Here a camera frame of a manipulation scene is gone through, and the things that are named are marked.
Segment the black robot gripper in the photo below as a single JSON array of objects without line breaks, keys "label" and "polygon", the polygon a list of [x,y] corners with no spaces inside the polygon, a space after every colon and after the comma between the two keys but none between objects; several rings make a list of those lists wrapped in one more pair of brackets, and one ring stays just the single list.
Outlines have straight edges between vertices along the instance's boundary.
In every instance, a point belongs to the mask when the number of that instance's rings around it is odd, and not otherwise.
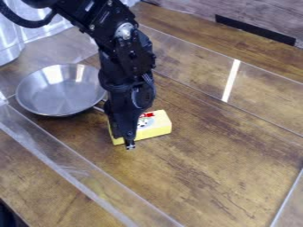
[{"label": "black robot gripper", "polygon": [[114,138],[122,138],[125,149],[132,150],[134,145],[136,128],[130,129],[126,120],[137,120],[144,111],[152,106],[154,87],[138,85],[125,92],[110,92],[103,105],[109,119],[109,129]]}]

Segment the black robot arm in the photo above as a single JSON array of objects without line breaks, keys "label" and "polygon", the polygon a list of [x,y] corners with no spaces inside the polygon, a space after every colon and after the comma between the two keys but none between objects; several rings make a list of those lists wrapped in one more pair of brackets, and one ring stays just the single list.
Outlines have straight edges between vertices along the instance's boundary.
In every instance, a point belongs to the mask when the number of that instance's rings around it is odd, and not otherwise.
[{"label": "black robot arm", "polygon": [[26,20],[0,0],[0,14],[21,27],[38,28],[58,15],[98,46],[98,83],[107,92],[103,112],[110,135],[126,149],[134,147],[137,123],[152,107],[156,88],[152,69],[156,55],[152,41],[140,31],[130,8],[119,0],[21,0],[34,9],[47,8],[41,20]]}]

